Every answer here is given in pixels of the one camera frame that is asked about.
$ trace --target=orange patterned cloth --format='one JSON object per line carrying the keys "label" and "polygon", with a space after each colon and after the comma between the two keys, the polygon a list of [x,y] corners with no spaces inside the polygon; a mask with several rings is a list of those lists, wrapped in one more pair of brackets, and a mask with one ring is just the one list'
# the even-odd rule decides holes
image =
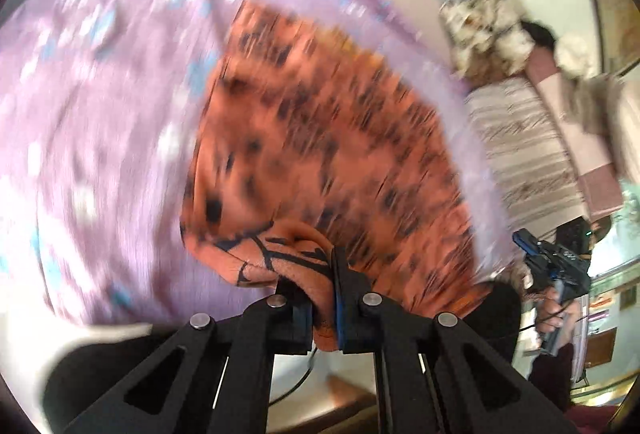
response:
{"label": "orange patterned cloth", "polygon": [[283,276],[335,348],[333,245],[423,316],[472,311],[472,231],[438,117],[382,56],[246,0],[210,83],[181,217],[186,248],[238,286]]}

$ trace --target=dark hair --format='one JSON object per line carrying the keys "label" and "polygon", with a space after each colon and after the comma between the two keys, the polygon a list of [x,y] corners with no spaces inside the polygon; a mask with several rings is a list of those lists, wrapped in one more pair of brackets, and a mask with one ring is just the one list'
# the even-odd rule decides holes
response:
{"label": "dark hair", "polygon": [[547,48],[552,53],[556,50],[556,37],[548,27],[542,26],[539,22],[528,20],[520,21],[520,25],[524,31],[529,33],[536,45]]}
{"label": "dark hair", "polygon": [[593,235],[596,238],[596,242],[600,242],[611,230],[611,216],[605,216],[595,221],[594,224],[598,225],[598,229],[593,231]]}

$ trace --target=striped fabric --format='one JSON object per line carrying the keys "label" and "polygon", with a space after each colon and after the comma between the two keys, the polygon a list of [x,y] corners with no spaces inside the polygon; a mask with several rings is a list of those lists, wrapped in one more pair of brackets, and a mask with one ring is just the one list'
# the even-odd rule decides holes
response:
{"label": "striped fabric", "polygon": [[569,155],[535,88],[513,77],[466,98],[513,230],[539,237],[585,214]]}

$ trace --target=hand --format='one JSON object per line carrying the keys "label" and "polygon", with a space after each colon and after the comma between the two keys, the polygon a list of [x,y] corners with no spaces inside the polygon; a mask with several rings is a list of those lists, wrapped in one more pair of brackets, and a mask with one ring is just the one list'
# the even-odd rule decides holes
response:
{"label": "hand", "polygon": [[558,313],[564,306],[559,305],[558,292],[555,288],[549,287],[545,291],[545,299],[538,305],[538,316],[536,318],[536,331],[541,334],[551,333],[556,328],[564,325],[562,334],[558,338],[558,348],[569,343],[574,335],[575,323],[580,319],[582,311],[578,301],[572,301],[567,308],[558,316],[549,318]]}

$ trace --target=lavender blanket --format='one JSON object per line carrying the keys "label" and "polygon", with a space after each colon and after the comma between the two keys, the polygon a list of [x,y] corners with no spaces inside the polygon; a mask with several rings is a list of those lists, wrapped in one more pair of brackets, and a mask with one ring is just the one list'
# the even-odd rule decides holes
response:
{"label": "lavender blanket", "polygon": [[[0,29],[0,271],[84,323],[221,319],[271,292],[184,250],[184,180],[207,75],[242,0],[28,0]],[[266,0],[338,25],[439,110],[478,279],[510,262],[465,87],[382,0]]]}

